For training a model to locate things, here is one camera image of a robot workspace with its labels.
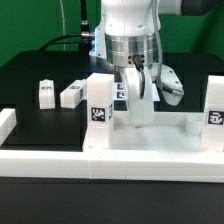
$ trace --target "white rectangular block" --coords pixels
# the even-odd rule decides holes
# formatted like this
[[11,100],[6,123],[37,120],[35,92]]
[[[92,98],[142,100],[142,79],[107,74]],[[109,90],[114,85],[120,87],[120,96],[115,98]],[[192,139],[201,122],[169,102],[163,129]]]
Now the white rectangular block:
[[40,109],[55,108],[54,81],[47,79],[40,81],[39,104]]
[[87,98],[89,105],[108,106],[113,101],[114,76],[93,73],[87,79]]
[[201,150],[224,151],[224,77],[209,76]]
[[83,100],[84,96],[86,96],[86,89],[86,80],[76,80],[73,82],[60,94],[61,107],[76,108]]
[[3,109],[0,113],[0,146],[16,126],[15,109]]
[[88,145],[108,149],[114,127],[114,76],[94,73],[87,79]]

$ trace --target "white platform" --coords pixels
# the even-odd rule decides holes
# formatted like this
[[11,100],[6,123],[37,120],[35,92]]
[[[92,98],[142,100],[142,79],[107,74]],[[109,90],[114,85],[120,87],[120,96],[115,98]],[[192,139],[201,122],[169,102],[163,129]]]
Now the white platform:
[[224,153],[200,152],[185,132],[189,113],[156,113],[150,127],[115,113],[112,149],[84,152],[0,150],[0,176],[224,182]]

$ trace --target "white block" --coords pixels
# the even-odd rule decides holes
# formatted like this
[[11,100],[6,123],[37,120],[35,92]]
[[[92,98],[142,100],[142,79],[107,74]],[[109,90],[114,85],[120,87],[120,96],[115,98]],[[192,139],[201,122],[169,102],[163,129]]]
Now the white block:
[[68,86],[61,94],[61,107],[76,108],[86,96],[87,81],[76,80]]
[[54,109],[54,81],[45,79],[39,85],[39,104],[40,109]]
[[108,106],[113,101],[114,75],[93,73],[87,79],[89,105]]
[[224,77],[209,76],[201,149],[224,151]]
[[16,126],[15,109],[3,109],[0,113],[0,146]]
[[88,145],[108,149],[114,127],[114,76],[94,73],[87,79]]

